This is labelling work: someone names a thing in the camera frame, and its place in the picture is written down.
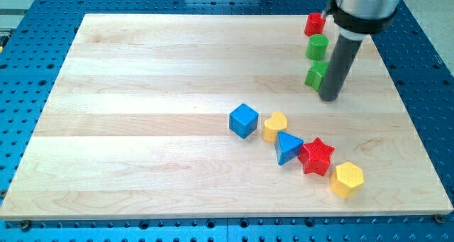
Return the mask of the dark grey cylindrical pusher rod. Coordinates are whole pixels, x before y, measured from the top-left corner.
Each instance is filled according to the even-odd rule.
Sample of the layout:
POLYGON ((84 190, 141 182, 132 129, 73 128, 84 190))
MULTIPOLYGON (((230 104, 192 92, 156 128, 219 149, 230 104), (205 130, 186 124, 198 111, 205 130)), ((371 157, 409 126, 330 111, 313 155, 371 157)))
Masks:
POLYGON ((319 87, 319 96, 323 101, 334 101, 338 98, 362 41, 363 35, 356 38, 343 34, 338 36, 319 87))

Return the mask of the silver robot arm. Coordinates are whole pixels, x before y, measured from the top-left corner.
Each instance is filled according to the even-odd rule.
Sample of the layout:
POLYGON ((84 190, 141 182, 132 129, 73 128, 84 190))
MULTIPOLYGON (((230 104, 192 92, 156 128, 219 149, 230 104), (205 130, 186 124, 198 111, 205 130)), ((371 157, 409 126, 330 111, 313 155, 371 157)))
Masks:
POLYGON ((333 16, 339 35, 319 87, 324 101, 334 101, 356 58, 365 36, 389 28, 400 0, 328 0, 322 17, 333 16))

